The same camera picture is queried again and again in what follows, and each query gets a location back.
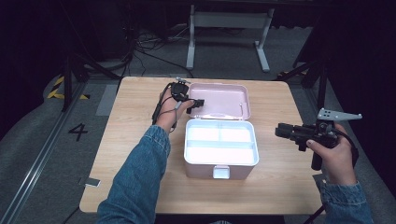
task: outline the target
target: gray carpet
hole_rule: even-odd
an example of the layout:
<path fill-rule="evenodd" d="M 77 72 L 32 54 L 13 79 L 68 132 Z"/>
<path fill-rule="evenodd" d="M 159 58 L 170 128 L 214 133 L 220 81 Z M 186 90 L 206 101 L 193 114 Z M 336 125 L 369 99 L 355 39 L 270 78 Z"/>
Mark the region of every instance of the gray carpet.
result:
<path fill-rule="evenodd" d="M 258 31 L 245 30 L 236 35 L 219 30 L 202 31 L 196 36 L 195 63 L 191 72 L 199 78 L 272 80 L 279 72 L 292 69 L 291 65 L 309 33 L 310 29 L 271 29 L 264 45 L 271 72 L 264 74 L 253 48 L 253 41 L 260 36 Z M 184 66 L 187 49 L 188 41 L 180 39 L 148 53 Z M 120 75 L 122 69 L 115 72 Z M 126 69 L 125 76 L 142 76 L 142 74 L 143 76 L 188 76 L 188 73 L 180 67 L 137 52 L 129 69 Z M 43 91 L 44 97 L 47 97 L 55 80 L 56 78 Z M 299 84 L 300 80 L 301 77 L 294 77 L 288 80 L 288 83 L 304 123 L 313 123 L 317 113 L 315 100 L 318 87 L 305 90 Z M 108 80 L 100 74 L 92 75 L 84 90 L 84 94 L 89 94 L 91 98 L 77 101 L 16 223 L 63 223 L 70 215 L 72 216 L 67 223 L 95 221 L 95 214 L 84 214 L 79 210 L 73 212 L 78 209 L 84 190 L 78 181 L 81 177 L 86 177 L 91 170 L 117 84 L 117 81 Z M 63 100 L 46 98 L 43 105 L 24 117 L 1 141 L 0 216 L 6 212 L 26 172 L 45 144 L 55 120 L 60 116 L 62 106 Z M 342 111 L 330 83 L 327 89 L 326 108 Z M 77 141 L 78 135 L 68 131 L 81 123 L 85 125 L 84 131 L 88 132 L 82 134 Z M 347 122 L 344 125 L 359 146 L 358 139 Z M 396 223 L 395 199 L 362 150 L 356 170 L 372 207 L 375 223 Z M 294 224 L 303 223 L 307 218 L 308 216 L 285 216 L 284 220 L 287 224 Z M 322 222 L 323 216 L 315 223 Z"/>

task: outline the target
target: table top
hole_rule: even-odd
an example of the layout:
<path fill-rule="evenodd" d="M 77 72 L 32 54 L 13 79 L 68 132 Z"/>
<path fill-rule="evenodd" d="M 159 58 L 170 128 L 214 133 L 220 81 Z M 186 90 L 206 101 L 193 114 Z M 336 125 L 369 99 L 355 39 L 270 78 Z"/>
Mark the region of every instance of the table top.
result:
<path fill-rule="evenodd" d="M 113 105 L 91 178 L 98 188 L 87 187 L 80 209 L 94 213 L 110 190 L 113 177 L 131 149 L 151 125 L 151 115 L 163 87 L 175 81 L 167 77 L 125 77 Z M 288 85 L 284 82 L 189 79 L 191 82 L 239 84 L 247 87 L 260 161 L 245 180 L 186 177 L 183 114 L 170 133 L 171 153 L 163 177 L 156 212 L 161 214 L 313 214 L 320 206 L 312 175 L 312 152 L 300 152 L 294 142 L 276 137 L 279 122 L 302 121 Z"/>

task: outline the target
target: denim jacket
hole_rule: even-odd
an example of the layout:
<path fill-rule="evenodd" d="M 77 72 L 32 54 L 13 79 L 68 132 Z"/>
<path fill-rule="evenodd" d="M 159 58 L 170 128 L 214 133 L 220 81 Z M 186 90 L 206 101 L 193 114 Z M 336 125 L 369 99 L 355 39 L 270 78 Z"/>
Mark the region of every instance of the denim jacket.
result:
<path fill-rule="evenodd" d="M 99 204 L 97 223 L 154 223 L 170 148 L 162 128 L 148 128 L 114 177 L 107 199 Z M 323 185 L 321 199 L 327 223 L 373 223 L 360 183 Z"/>

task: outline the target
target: hand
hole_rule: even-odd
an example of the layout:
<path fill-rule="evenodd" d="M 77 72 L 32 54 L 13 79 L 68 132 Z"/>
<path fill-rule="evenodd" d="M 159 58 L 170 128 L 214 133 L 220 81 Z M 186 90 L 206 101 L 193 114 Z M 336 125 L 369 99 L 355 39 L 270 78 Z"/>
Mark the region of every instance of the hand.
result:
<path fill-rule="evenodd" d="M 193 100 L 183 102 L 180 107 L 175 110 L 177 101 L 172 97 L 171 90 L 168 89 L 163 95 L 163 107 L 160 116 L 157 118 L 156 125 L 162 127 L 167 133 L 170 133 L 174 123 L 176 123 L 183 112 L 194 105 Z"/>
<path fill-rule="evenodd" d="M 339 124 L 335 124 L 335 128 L 340 132 L 347 133 L 344 127 Z M 306 141 L 306 145 L 322 158 L 331 184 L 354 185 L 357 183 L 352 165 L 351 145 L 345 137 L 338 135 L 338 145 L 331 149 L 314 140 Z"/>

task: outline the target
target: box lid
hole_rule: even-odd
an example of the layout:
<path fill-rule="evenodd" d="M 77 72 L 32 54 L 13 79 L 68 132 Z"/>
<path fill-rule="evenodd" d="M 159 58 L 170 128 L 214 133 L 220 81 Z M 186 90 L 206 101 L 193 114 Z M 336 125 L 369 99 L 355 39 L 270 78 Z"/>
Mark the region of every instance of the box lid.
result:
<path fill-rule="evenodd" d="M 198 119 L 249 119 L 248 90 L 241 85 L 192 83 L 190 98 L 205 100 L 190 116 Z"/>

